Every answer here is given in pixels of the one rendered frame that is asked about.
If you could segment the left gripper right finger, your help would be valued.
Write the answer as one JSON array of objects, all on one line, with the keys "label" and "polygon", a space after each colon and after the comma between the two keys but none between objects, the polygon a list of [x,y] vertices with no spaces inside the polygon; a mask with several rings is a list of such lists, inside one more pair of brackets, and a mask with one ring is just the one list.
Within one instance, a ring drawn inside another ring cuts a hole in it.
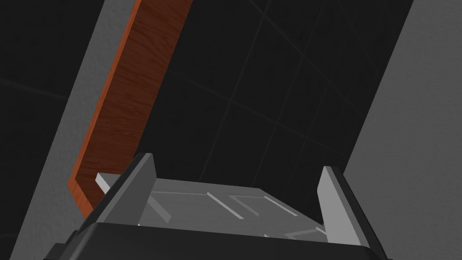
[{"label": "left gripper right finger", "polygon": [[380,260],[388,259],[339,168],[323,167],[317,186],[317,196],[328,242],[365,247]]}]

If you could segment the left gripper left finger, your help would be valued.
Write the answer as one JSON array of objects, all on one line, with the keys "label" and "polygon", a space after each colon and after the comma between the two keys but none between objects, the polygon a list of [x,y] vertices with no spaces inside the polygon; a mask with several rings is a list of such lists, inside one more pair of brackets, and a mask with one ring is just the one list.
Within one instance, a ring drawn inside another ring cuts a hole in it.
[{"label": "left gripper left finger", "polygon": [[95,183],[104,192],[104,197],[79,232],[96,222],[137,225],[156,179],[151,153],[137,154],[120,175],[99,172]]}]

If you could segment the brown wooden board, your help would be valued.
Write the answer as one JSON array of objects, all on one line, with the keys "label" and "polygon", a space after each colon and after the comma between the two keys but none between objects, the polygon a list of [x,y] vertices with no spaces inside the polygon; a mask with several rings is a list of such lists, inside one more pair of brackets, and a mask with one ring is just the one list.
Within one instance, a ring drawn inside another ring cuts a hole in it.
[{"label": "brown wooden board", "polygon": [[68,182],[84,217],[104,194],[98,172],[132,161],[193,0],[135,0]]}]

